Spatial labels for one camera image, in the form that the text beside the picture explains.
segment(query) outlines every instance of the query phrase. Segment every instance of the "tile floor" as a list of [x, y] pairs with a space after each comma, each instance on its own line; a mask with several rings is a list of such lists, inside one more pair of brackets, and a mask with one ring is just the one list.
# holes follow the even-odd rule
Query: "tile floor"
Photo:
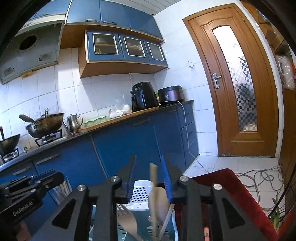
[[[265, 158], [265, 157], [217, 157], [217, 156], [198, 156], [197, 159], [191, 164], [191, 166], [184, 172], [184, 175], [188, 177], [196, 177], [206, 174], [206, 171], [197, 162], [199, 161], [201, 165], [208, 171], [214, 172], [220, 169], [229, 168], [234, 173], [246, 173], [251, 170], [265, 170], [271, 169], [278, 164], [277, 158]], [[257, 171], [252, 171], [248, 173], [249, 176], [254, 177]], [[282, 178], [279, 176], [277, 169], [267, 170], [268, 175], [272, 175], [274, 179], [272, 180], [272, 186], [274, 189], [278, 190], [282, 187]], [[244, 185], [254, 185], [254, 182], [245, 176], [240, 176], [239, 180]], [[274, 203], [272, 198], [276, 197], [277, 191], [272, 189], [271, 183], [264, 180], [260, 172], [255, 175], [255, 181], [258, 186], [258, 191], [260, 195], [260, 206], [262, 208], [272, 208]], [[255, 187], [247, 187], [250, 194], [258, 202]], [[282, 187], [278, 192], [279, 196], [283, 192], [284, 187]], [[280, 203], [280, 208], [285, 205], [285, 200], [283, 199]]]

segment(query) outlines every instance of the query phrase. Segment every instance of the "metal pitcher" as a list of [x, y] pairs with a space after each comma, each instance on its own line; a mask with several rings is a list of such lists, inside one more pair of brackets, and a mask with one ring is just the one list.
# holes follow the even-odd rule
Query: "metal pitcher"
[[66, 127], [67, 133], [73, 133], [74, 131], [80, 129], [83, 123], [83, 118], [81, 116], [77, 116], [77, 114], [71, 114], [69, 117], [67, 117], [67, 122], [68, 125], [66, 125], [66, 123], [63, 122], [63, 125]]

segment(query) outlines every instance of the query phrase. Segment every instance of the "red velvet surface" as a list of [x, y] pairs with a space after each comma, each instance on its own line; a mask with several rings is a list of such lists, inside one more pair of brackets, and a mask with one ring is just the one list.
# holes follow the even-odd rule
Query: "red velvet surface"
[[[222, 169], [209, 174], [193, 177], [193, 179], [197, 183], [205, 186], [211, 186], [215, 183], [221, 184], [228, 191], [231, 198], [261, 230], [268, 241], [277, 241], [279, 239], [265, 213], [232, 170]], [[176, 224], [179, 230], [181, 224], [181, 206], [175, 205], [174, 210], [176, 212]]]

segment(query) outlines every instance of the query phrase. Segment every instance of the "stove burner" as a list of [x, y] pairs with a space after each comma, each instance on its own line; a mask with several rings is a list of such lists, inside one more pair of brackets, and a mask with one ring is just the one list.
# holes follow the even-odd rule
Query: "stove burner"
[[42, 138], [38, 138], [35, 140], [36, 144], [38, 147], [42, 146], [42, 145], [45, 145], [47, 143], [50, 143], [50, 142], [53, 142], [57, 139], [60, 139], [62, 138], [62, 129], [56, 131], [56, 132], [53, 132], [45, 137], [42, 137]]
[[8, 153], [5, 156], [1, 156], [1, 159], [2, 159], [3, 163], [6, 163], [6, 162], [11, 161], [12, 159], [18, 157], [19, 155], [20, 154], [19, 154], [18, 148], [16, 148], [11, 153]]

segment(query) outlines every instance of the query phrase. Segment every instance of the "wok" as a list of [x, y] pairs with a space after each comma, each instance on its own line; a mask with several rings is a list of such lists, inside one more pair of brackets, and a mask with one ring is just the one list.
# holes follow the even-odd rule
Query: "wok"
[[0, 155], [6, 156], [8, 153], [13, 152], [20, 139], [20, 134], [4, 138], [3, 128], [0, 126], [2, 141], [0, 141]]
[[26, 129], [30, 136], [34, 138], [42, 138], [53, 132], [58, 131], [63, 123], [64, 113], [48, 114], [48, 109], [45, 109], [45, 114], [37, 120], [33, 120], [26, 115], [20, 115], [19, 117], [25, 122], [32, 122], [26, 126]]

